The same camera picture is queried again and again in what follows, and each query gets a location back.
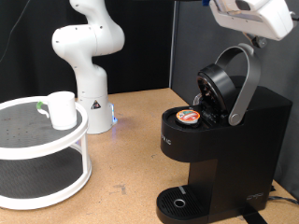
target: white device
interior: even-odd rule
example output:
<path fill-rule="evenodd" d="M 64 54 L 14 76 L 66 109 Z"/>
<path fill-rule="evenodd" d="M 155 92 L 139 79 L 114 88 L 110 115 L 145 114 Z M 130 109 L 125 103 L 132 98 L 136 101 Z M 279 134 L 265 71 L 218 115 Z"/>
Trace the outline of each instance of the white device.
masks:
<path fill-rule="evenodd" d="M 209 5 L 220 26 L 250 35 L 281 40 L 293 28 L 284 0 L 211 0 Z"/>
<path fill-rule="evenodd" d="M 103 133 L 113 125 L 113 105 L 107 96 L 107 73 L 93 64 L 92 57 L 121 50 L 124 33 L 108 15 L 105 0 L 70 0 L 70 4 L 86 16 L 88 24 L 56 30 L 52 45 L 75 72 L 78 103 L 89 117 L 88 133 Z"/>

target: white cup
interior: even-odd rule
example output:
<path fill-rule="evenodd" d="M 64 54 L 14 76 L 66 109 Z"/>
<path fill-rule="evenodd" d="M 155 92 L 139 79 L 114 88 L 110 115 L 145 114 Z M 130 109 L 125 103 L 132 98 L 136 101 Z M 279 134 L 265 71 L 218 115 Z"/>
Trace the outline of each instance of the white cup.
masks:
<path fill-rule="evenodd" d="M 48 105 L 50 121 L 54 129 L 67 130 L 77 125 L 75 94 L 73 92 L 57 91 L 36 104 L 37 111 L 49 118 L 49 113 L 41 109 L 44 103 Z"/>

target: wooden table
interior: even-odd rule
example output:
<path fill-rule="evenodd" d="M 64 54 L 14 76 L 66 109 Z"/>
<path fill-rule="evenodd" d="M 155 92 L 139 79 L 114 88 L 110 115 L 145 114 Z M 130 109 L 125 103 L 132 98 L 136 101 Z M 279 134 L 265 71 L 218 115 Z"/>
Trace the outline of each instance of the wooden table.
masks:
<path fill-rule="evenodd" d="M 53 206 L 14 211 L 0 209 L 0 224 L 17 223 L 161 223 L 156 199 L 164 189 L 187 184 L 189 164 L 173 161 L 160 150 L 161 115 L 186 105 L 170 89 L 109 95 L 117 125 L 106 133 L 89 135 L 93 173 L 73 197 Z M 292 198 L 279 184 L 271 195 Z M 298 224 L 299 206 L 272 201 L 260 212 L 269 224 Z M 220 224 L 246 224 L 234 217 Z"/>

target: black coffee maker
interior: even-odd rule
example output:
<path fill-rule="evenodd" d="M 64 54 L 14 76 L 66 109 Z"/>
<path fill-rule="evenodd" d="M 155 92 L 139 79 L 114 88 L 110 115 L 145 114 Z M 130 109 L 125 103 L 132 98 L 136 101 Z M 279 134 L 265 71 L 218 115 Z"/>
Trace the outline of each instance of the black coffee maker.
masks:
<path fill-rule="evenodd" d="M 246 55 L 248 73 L 229 77 L 226 65 L 239 53 Z M 211 223 L 265 208 L 292 102 L 258 86 L 260 74 L 251 46 L 228 48 L 199 72 L 197 104 L 163 113 L 162 152 L 190 163 L 188 184 L 158 196 L 163 223 Z M 200 114 L 196 124 L 178 121 L 186 109 Z"/>

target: drip tray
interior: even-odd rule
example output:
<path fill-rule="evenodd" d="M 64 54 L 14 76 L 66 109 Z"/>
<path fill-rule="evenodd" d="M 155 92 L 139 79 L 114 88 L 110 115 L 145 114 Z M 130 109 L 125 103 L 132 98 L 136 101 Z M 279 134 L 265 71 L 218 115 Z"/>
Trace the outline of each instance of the drip tray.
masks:
<path fill-rule="evenodd" d="M 205 209 L 188 186 L 163 191 L 157 199 L 157 215 L 163 223 L 207 223 Z"/>
<path fill-rule="evenodd" d="M 83 174 L 81 154 L 68 147 L 30 160 L 0 160 L 0 195 L 34 199 L 65 189 Z"/>

